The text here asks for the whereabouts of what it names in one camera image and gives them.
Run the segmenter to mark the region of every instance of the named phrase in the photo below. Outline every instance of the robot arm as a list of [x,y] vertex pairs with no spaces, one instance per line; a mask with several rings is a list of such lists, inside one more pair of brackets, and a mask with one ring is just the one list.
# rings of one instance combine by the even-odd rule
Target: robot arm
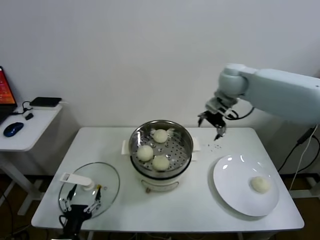
[[199,115],[199,126],[206,119],[217,128],[217,136],[226,131],[224,117],[238,99],[286,120],[315,125],[320,122],[320,79],[275,69],[254,69],[228,64],[219,76],[219,87]]

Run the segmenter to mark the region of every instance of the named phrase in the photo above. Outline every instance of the laptop screen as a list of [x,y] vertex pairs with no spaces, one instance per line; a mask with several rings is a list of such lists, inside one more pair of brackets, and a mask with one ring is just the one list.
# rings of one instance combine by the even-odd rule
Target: laptop screen
[[5,73],[0,67],[0,106],[3,104],[10,105],[15,103],[16,101],[7,82]]

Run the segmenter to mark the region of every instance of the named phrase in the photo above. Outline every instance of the laptop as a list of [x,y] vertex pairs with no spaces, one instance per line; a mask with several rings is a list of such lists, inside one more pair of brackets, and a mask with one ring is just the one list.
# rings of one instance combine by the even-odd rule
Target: laptop
[[17,108],[4,69],[0,66],[0,124]]

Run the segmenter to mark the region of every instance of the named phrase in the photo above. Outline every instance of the blue mouse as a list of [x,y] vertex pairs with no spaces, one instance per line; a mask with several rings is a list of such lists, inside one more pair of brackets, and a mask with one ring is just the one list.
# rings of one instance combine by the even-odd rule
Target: blue mouse
[[4,131],[3,135],[6,137],[12,137],[16,135],[17,132],[19,132],[24,127],[24,124],[22,122],[15,122],[7,126]]

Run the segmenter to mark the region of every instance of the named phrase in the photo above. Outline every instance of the white table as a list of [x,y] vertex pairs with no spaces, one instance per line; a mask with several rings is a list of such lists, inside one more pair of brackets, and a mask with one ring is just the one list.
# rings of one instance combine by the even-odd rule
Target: white table
[[[49,124],[57,116],[61,108],[62,106],[58,105],[52,110],[33,110],[32,113],[34,117],[29,120],[26,120],[22,115],[9,116],[0,125],[0,153],[26,152],[30,150],[39,140]],[[24,123],[23,128],[12,137],[4,136],[4,129],[15,122]],[[38,190],[42,181],[36,180],[35,183],[32,184],[8,159],[2,155],[0,155],[0,168],[12,179],[11,184],[4,192],[5,196],[9,194],[15,183],[28,193],[28,196],[25,198],[18,211],[18,215],[25,215],[33,200],[42,199],[44,194]],[[4,198],[0,198],[0,205],[3,201]]]
[[[113,165],[120,175],[120,190],[113,205],[103,214],[87,220],[85,231],[226,233],[296,230],[304,221],[276,168],[252,128],[228,128],[225,137],[213,141],[213,128],[188,128],[197,137],[201,151],[192,161],[181,184],[170,192],[146,193],[136,179],[129,156],[121,155],[123,140],[134,128],[84,127],[75,137],[33,218],[39,228],[61,229],[58,196],[59,178],[91,162]],[[229,154],[256,158],[276,181],[280,197],[277,207],[265,217],[250,217],[230,208],[208,186],[212,166]]]

